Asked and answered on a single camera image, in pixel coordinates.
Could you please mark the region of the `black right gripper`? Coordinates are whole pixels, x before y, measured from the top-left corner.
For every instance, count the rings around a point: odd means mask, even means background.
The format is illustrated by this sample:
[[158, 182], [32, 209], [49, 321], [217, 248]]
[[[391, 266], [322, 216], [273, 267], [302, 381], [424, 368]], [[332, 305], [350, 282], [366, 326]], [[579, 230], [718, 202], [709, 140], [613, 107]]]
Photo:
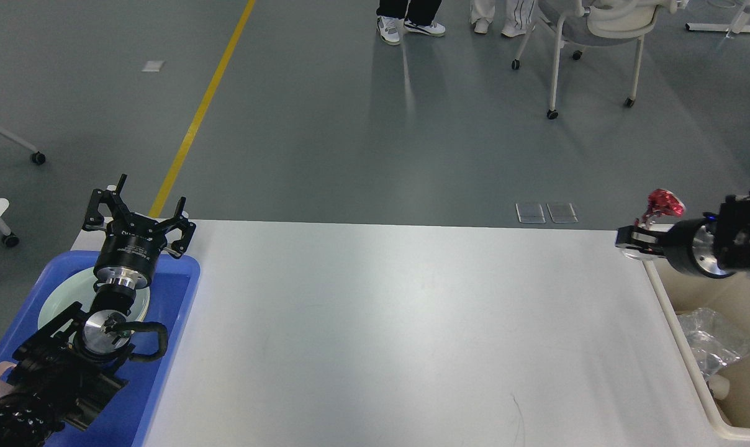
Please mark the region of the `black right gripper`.
[[707, 230], [707, 223], [705, 219], [684, 220], [668, 231], [619, 227], [616, 248], [624, 256], [664, 256], [676, 271], [690, 276], [715, 279], [733, 276], [734, 272], [718, 265], [713, 252], [715, 237]]

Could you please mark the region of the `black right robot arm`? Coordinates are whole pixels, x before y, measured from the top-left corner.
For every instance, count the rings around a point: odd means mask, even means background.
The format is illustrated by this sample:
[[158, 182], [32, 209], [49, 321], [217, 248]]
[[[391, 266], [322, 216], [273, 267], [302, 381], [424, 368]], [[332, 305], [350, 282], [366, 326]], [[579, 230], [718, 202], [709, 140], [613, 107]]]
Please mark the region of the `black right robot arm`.
[[681, 220], [664, 231], [652, 228], [659, 216], [684, 213], [684, 202], [673, 192], [655, 189], [644, 214], [617, 229], [615, 246], [637, 260], [664, 258], [688, 276], [723, 279], [744, 273], [750, 278], [750, 191], [727, 196], [717, 213]]

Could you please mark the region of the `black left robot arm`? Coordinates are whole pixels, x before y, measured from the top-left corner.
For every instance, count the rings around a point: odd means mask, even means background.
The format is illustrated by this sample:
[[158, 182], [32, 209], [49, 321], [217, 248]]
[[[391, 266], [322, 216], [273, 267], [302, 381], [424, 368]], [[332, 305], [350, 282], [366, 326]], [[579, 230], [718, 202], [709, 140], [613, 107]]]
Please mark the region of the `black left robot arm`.
[[86, 207], [83, 230], [104, 233], [88, 310], [72, 303], [12, 355], [10, 391], [0, 398], [0, 446], [42, 446], [66, 425], [88, 429], [127, 384], [117, 370], [167, 354], [167, 327], [136, 322], [131, 310], [137, 291], [153, 283], [160, 254], [181, 258], [196, 226], [184, 214], [185, 197], [167, 220], [131, 212], [120, 197], [126, 178], [114, 189], [95, 189]]

